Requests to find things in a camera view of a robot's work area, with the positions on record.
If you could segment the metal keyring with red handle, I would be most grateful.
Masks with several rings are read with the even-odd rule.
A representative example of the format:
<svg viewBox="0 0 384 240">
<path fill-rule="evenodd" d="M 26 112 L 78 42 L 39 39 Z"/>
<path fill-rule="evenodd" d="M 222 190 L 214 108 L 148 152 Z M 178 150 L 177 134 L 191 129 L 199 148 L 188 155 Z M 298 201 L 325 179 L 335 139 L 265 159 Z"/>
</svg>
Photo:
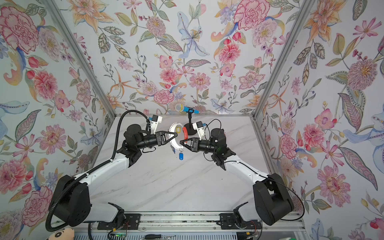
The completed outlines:
<svg viewBox="0 0 384 240">
<path fill-rule="evenodd" d="M 173 148 L 175 150 L 179 150 L 182 152 L 183 150 L 182 150 L 182 146 L 180 145 L 180 140 L 185 139 L 184 126 L 181 123 L 173 123 L 169 128 L 169 132 L 178 133 L 178 136 L 176 137 L 177 147 L 173 147 Z"/>
</svg>

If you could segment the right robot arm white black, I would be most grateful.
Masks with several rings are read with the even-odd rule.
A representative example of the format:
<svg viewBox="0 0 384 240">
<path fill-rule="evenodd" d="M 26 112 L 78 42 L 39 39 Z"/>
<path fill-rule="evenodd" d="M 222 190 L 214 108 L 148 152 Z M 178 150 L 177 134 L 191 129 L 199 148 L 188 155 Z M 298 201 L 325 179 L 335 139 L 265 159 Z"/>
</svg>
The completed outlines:
<svg viewBox="0 0 384 240">
<path fill-rule="evenodd" d="M 213 162 L 223 170 L 236 175 L 253 188 L 253 202 L 245 202 L 234 209 L 238 222 L 260 220 L 272 226 L 294 211 L 295 205 L 278 174 L 268 175 L 247 164 L 227 146 L 223 129 L 213 129 L 208 140 L 189 138 L 180 144 L 191 152 L 210 153 Z"/>
</svg>

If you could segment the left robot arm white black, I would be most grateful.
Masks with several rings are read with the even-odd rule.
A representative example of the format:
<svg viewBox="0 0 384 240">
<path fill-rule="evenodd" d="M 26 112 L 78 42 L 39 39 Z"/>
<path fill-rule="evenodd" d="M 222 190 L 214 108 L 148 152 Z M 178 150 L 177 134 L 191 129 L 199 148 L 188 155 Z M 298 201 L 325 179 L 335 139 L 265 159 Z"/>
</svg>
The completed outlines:
<svg viewBox="0 0 384 240">
<path fill-rule="evenodd" d="M 125 140 L 114 156 L 83 174 L 59 179 L 46 219 L 46 230 L 55 232 L 66 226 L 75 227 L 81 223 L 104 222 L 121 227 L 126 222 L 122 207 L 108 202 L 93 204 L 91 193 L 117 173 L 133 166 L 142 156 L 145 148 L 160 147 L 177 137 L 177 133 L 158 131 L 151 134 L 134 124 L 124 133 Z"/>
</svg>

